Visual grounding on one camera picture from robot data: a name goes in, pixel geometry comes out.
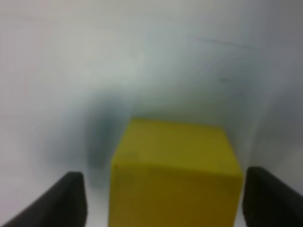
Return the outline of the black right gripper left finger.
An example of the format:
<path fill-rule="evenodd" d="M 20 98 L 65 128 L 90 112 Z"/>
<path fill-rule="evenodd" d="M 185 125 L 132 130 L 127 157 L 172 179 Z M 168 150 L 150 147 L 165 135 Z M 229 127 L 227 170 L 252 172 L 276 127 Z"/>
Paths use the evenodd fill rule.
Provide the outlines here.
<path fill-rule="evenodd" d="M 87 199 L 84 175 L 68 172 L 5 227 L 84 227 Z"/>

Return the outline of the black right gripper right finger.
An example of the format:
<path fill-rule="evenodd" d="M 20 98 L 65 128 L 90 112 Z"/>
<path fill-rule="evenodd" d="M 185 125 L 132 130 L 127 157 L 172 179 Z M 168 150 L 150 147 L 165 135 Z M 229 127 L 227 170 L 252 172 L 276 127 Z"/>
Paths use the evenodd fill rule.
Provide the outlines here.
<path fill-rule="evenodd" d="M 262 167 L 249 167 L 242 200 L 248 227 L 301 227 L 303 197 Z"/>

